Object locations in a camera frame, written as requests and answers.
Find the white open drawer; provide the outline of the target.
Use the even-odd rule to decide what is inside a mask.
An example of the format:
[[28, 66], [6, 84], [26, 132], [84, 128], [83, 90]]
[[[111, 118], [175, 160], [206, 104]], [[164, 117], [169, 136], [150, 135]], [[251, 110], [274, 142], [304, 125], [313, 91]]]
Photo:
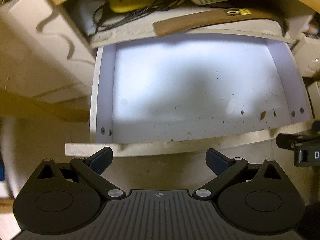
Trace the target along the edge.
[[311, 123], [287, 43], [225, 34], [144, 38], [98, 49], [90, 142], [67, 143], [65, 153], [86, 157], [105, 146], [116, 157], [197, 152]]

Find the white cloth bag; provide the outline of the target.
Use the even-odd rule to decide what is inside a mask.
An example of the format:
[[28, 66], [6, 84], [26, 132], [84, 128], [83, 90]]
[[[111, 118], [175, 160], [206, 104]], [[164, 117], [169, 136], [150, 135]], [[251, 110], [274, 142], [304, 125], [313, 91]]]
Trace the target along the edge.
[[95, 33], [96, 24], [93, 21], [93, 14], [104, 4], [105, 0], [77, 0], [69, 13], [76, 26], [85, 36]]

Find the dry brown leaf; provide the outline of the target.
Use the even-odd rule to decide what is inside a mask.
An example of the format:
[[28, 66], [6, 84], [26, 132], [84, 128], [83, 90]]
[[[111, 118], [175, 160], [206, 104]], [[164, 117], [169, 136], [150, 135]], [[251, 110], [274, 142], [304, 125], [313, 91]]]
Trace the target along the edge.
[[266, 116], [266, 111], [261, 112], [260, 120], [263, 120]]

